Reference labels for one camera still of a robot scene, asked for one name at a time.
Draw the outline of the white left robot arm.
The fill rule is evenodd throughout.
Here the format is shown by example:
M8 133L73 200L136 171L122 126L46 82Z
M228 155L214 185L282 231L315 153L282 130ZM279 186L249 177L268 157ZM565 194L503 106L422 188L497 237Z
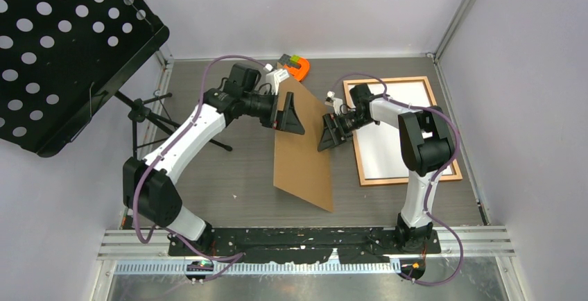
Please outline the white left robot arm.
M257 118L265 128L303 135L294 94L280 94L288 79L286 69L265 67L266 75L236 63L219 88L208 89L187 120L157 149L123 165L123 204L156 226L186 239L196 255L207 254L213 241L210 224L187 209L175 188L190 161L216 135L239 117Z

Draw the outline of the brown cardboard backing board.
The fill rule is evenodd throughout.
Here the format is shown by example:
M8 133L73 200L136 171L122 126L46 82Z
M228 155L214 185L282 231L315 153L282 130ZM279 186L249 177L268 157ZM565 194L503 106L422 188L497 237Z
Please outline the brown cardboard backing board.
M323 134L322 117L327 113L327 106L294 78L278 84L278 92L280 105L286 93L293 93L293 107L305 133L275 132L273 185L333 212L330 153L318 151Z

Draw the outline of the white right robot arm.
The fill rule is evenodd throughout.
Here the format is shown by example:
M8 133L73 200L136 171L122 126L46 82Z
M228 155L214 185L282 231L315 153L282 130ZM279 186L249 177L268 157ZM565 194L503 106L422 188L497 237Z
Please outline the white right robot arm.
M442 172L456 159L455 125L438 106L421 107L374 94L367 84L350 91L354 107L322 117L318 151L335 148L370 124L385 123L399 132L400 153L408 169L404 206L397 217L393 245L401 252L421 250L433 234L431 209Z

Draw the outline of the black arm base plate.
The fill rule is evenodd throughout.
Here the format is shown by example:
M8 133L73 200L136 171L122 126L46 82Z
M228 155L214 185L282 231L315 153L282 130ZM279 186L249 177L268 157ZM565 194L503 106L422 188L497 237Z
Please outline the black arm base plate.
M407 258L441 252L438 234L401 245L389 227L218 227L184 243L168 234L172 257L203 253L247 264L323 264L337 255L343 264L383 263L390 255Z

